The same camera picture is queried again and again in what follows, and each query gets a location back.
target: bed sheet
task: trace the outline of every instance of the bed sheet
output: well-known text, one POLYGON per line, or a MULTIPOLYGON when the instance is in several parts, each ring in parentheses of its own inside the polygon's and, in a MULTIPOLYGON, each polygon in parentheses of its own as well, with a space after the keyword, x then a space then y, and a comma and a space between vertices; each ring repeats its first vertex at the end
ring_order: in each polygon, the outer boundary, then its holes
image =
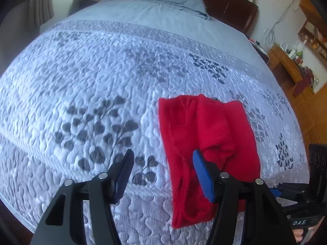
MULTIPOLYGON (((12 62, 0 92, 0 198, 31 231, 65 179, 89 180, 131 148, 130 181, 112 207, 122 244, 205 244, 212 222, 171 227, 160 97, 241 101, 266 183, 309 179, 295 114, 246 37, 164 5, 114 0, 76 13, 12 62)), ((84 222, 92 244, 87 203, 84 222)))

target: metal screw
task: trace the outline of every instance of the metal screw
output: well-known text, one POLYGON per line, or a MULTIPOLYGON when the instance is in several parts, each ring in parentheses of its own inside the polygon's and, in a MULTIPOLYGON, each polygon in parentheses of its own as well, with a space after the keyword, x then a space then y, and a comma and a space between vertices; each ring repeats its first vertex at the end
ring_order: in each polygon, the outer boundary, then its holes
POLYGON ((262 184, 264 184, 264 180, 261 179, 261 178, 257 178, 257 179, 255 179, 255 183, 256 183, 257 185, 262 185, 262 184))
POLYGON ((65 186, 70 186, 70 185, 73 184, 73 182, 74 181, 72 179, 68 179, 68 180, 65 181, 65 186))
POLYGON ((223 179, 227 179, 229 178, 229 174, 227 172, 222 172, 220 173, 220 176, 223 178, 223 179))
POLYGON ((99 174, 99 179, 103 180, 108 177, 108 174, 106 172, 102 172, 99 174))

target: cable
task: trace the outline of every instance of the cable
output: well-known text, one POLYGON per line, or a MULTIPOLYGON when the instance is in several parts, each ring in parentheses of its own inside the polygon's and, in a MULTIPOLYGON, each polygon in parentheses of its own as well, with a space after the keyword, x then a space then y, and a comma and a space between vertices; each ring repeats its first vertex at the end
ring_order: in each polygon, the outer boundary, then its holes
POLYGON ((265 32, 263 33, 262 38, 261 38, 261 42, 262 42, 262 39, 263 39, 264 35, 267 34, 266 37, 265 37, 265 40, 264 40, 266 51, 270 50, 270 47, 268 45, 270 45, 270 44, 274 45, 275 44, 275 40, 276 40, 275 27, 276 27, 276 25, 278 25, 279 23, 281 23, 285 19, 285 17, 287 15, 288 11, 290 10, 290 8, 293 9, 292 5, 293 5, 294 1, 295 0, 292 0, 290 2, 290 4, 284 10, 281 17, 275 22, 275 24, 272 26, 272 28, 271 29, 266 29, 265 32))

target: red sweater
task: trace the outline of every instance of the red sweater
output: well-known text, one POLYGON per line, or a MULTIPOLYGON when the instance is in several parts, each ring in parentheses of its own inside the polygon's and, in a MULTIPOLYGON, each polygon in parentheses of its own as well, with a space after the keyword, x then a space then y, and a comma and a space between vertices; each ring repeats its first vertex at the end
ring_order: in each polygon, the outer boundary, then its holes
POLYGON ((204 95, 160 98, 159 121, 173 189, 174 228, 209 221, 217 209, 197 179, 195 149, 238 180, 252 182, 260 176, 255 137, 240 102, 222 103, 204 95))

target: brown wooden headboard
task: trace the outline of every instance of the brown wooden headboard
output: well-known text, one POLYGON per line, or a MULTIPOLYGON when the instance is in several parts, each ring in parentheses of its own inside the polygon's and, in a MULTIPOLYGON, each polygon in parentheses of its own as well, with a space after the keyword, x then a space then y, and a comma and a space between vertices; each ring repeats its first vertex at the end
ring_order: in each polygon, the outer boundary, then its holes
POLYGON ((258 12, 258 6, 248 0, 203 0, 210 16, 247 33, 258 12))

